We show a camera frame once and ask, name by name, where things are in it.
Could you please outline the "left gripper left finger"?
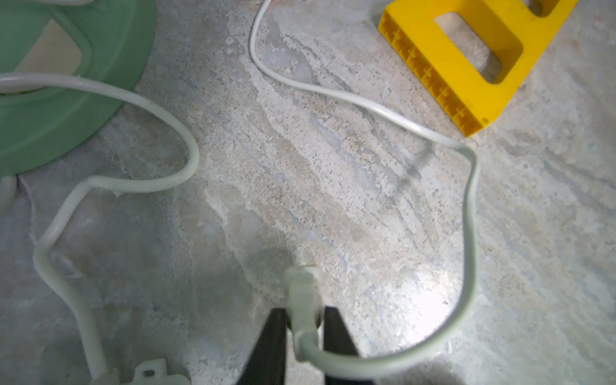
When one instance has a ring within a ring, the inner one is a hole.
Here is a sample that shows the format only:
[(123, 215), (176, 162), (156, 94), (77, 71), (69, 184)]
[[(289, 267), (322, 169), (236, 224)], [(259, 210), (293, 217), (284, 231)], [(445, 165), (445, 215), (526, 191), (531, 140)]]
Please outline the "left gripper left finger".
[(287, 313), (270, 311), (237, 384), (284, 385), (287, 368)]

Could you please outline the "green fan plug with cord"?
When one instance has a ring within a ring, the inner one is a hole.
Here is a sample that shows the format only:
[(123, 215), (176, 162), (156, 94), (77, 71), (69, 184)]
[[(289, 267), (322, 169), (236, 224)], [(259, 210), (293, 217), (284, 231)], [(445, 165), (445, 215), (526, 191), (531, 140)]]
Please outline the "green fan plug with cord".
[(475, 223), (476, 192), (480, 176), (479, 157), (467, 145), (425, 128), (377, 102), (347, 91), (291, 80), (270, 70), (258, 58), (255, 47), (258, 29), (269, 5), (268, 1), (261, 4), (253, 21), (249, 40), (251, 59), (263, 74), (289, 87), (340, 99), (365, 108), (402, 129), (458, 152), (471, 165), (462, 203), (464, 269), (460, 298), (450, 316), (424, 341), (403, 351), (366, 359), (324, 351), (318, 346), (317, 321), (322, 318), (324, 307), (315, 270), (310, 266), (295, 267), (284, 276), (286, 311), (290, 319), (295, 357), (298, 361), (308, 362), (322, 373), (344, 380), (378, 380), (398, 374), (434, 353), (461, 328), (471, 315), (478, 293), (480, 271)]

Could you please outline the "yellow triangle piece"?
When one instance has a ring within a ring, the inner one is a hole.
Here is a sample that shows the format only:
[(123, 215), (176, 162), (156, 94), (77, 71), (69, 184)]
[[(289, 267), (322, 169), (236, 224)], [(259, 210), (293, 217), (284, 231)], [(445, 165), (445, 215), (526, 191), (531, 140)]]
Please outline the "yellow triangle piece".
[(465, 136), (491, 125), (575, 1), (394, 1), (379, 30)]

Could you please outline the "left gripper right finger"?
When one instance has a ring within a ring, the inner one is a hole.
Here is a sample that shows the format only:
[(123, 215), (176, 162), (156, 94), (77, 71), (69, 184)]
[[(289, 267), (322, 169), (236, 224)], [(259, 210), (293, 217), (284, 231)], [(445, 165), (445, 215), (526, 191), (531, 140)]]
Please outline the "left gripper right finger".
[[(324, 351), (340, 354), (358, 356), (353, 339), (348, 332), (346, 323), (337, 307), (326, 306), (324, 310)], [(325, 385), (374, 385), (370, 380), (343, 380), (335, 377), (325, 376)]]

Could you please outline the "white power strip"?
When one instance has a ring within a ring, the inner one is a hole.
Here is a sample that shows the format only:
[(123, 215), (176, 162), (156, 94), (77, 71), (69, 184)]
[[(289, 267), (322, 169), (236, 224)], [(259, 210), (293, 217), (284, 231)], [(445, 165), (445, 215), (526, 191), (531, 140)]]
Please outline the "white power strip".
[[(95, 385), (120, 385), (117, 369), (92, 380)], [(165, 359), (154, 359), (142, 362), (134, 370), (133, 379), (125, 385), (190, 385), (190, 380), (184, 375), (170, 375)]]

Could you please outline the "green standing desk fan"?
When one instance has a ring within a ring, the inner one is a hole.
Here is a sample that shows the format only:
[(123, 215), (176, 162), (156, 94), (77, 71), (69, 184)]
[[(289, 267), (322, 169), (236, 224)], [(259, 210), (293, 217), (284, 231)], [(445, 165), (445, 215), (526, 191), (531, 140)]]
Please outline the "green standing desk fan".
[(1, 175), (66, 155), (124, 102), (148, 61), (154, 1), (1, 4)]

